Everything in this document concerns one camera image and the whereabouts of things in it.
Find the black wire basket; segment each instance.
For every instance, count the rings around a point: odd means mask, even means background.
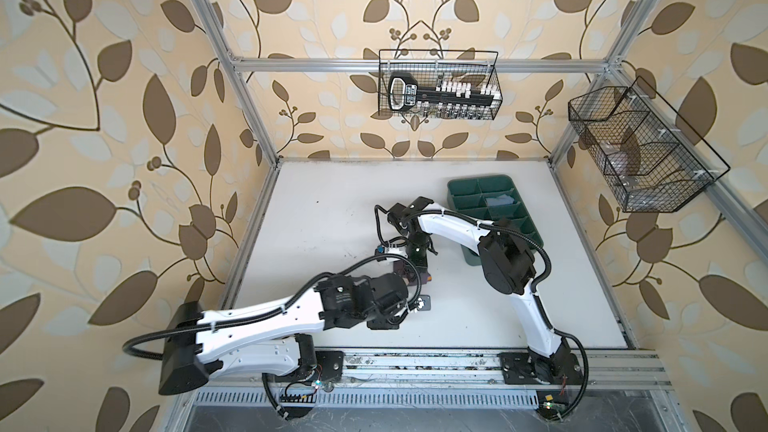
[[[654,98],[674,113],[674,125],[650,106]],[[730,170],[642,77],[629,87],[602,87],[572,99],[568,120],[623,212],[676,212]],[[705,153],[712,163],[700,158]]]
[[[494,120],[504,100],[497,58],[487,50],[382,49],[379,115]]]

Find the wallpaper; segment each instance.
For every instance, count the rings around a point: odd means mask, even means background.
[[[599,59],[634,0],[210,0],[236,56],[361,58],[363,50],[495,50]]]
[[[768,217],[766,0],[661,0],[646,27],[626,67],[680,108],[734,167],[724,180]],[[619,212],[584,148],[574,145],[563,161],[564,186],[689,423],[702,432],[768,430],[768,267],[705,195],[674,214]]]
[[[0,4],[0,430],[162,420],[160,363],[120,347],[216,306],[266,175],[198,23],[188,0]]]
[[[568,122],[585,74],[500,74],[495,120],[444,120],[379,111],[372,74],[245,74],[278,155],[298,158],[542,158]]]
[[[661,0],[624,66],[731,164],[723,180],[768,222],[768,0]]]

